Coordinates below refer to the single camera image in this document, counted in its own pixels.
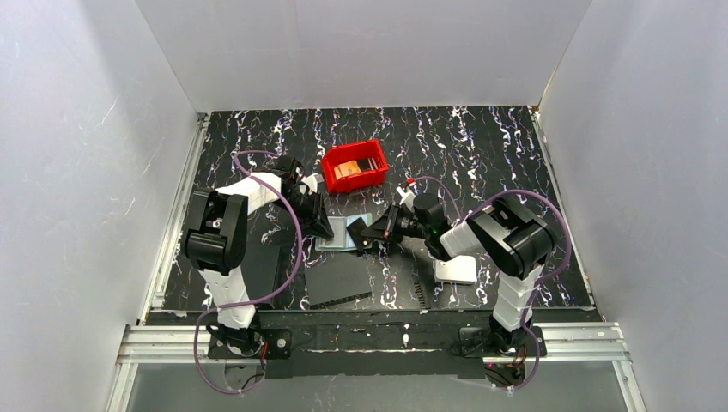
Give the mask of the red plastic bin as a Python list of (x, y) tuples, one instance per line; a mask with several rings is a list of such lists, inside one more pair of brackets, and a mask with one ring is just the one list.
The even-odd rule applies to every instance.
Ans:
[(327, 191), (349, 193), (356, 189), (381, 185), (389, 165), (379, 139), (334, 146), (322, 160)]

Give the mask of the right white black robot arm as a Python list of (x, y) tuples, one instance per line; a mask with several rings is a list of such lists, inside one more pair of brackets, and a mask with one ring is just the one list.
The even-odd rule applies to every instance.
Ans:
[(496, 198), (490, 205), (451, 224), (433, 193), (406, 191), (369, 226), (348, 226), (358, 245), (422, 239), (430, 255), (449, 264), (475, 253), (487, 254), (499, 270), (498, 297), (488, 328), (455, 347), (469, 356), (478, 350), (504, 353), (521, 348), (531, 326), (537, 282), (556, 237), (548, 225), (517, 200)]

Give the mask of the mint green card holder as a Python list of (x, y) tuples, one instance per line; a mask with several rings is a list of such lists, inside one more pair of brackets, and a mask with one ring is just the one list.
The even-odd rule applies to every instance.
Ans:
[(372, 223), (372, 215), (370, 213), (330, 217), (329, 222), (333, 229), (334, 237), (332, 239), (316, 238), (314, 249), (316, 251), (355, 250), (355, 242), (349, 235), (349, 232), (347, 231), (347, 226), (354, 223), (358, 219), (362, 219), (366, 225)]

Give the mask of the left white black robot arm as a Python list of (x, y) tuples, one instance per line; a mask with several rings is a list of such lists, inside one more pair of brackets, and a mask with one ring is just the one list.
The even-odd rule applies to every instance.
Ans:
[(319, 173), (305, 174), (302, 164), (284, 155), (267, 171), (243, 171), (241, 181), (213, 190), (194, 191), (183, 226), (181, 251), (209, 285), (217, 320), (208, 332), (242, 354), (263, 345), (256, 325), (257, 300), (251, 300), (242, 273), (249, 215), (276, 204), (291, 216), (295, 244), (306, 236), (330, 239)]

